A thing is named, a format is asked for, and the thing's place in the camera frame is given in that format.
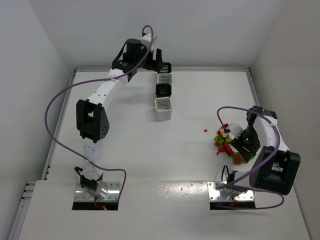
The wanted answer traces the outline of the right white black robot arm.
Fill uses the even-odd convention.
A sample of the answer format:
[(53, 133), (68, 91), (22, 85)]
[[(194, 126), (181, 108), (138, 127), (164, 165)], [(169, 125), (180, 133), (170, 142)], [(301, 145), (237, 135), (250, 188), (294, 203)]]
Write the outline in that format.
[(233, 136), (231, 145), (248, 163), (250, 171), (233, 171), (228, 175), (226, 188), (244, 192), (261, 190), (288, 195), (292, 189), (301, 157), (290, 151), (278, 128), (278, 116), (274, 111), (253, 106), (246, 113), (247, 127), (237, 123), (224, 127)]

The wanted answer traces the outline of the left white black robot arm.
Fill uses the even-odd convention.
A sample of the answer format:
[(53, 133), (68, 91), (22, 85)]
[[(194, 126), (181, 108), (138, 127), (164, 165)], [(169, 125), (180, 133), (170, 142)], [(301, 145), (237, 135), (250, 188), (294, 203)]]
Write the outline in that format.
[(117, 95), (137, 73), (138, 68), (159, 73), (165, 65), (162, 51), (153, 51), (156, 38), (145, 34), (140, 39), (129, 38), (112, 62), (111, 69), (99, 88), (86, 100), (76, 103), (76, 127), (82, 137), (85, 163), (76, 167), (80, 184), (91, 193), (98, 193), (103, 171), (97, 168), (103, 154), (103, 142), (110, 129), (107, 109)]

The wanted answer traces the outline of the orange lego plate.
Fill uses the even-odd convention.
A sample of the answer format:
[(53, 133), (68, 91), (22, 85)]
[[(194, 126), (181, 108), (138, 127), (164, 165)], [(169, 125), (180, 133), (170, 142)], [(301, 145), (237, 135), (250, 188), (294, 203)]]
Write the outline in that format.
[(235, 166), (240, 166), (240, 165), (243, 165), (243, 164), (247, 164), (247, 162), (245, 161), (244, 157), (239, 152), (235, 152), (233, 154), (232, 162), (233, 162), (233, 165), (235, 165)]

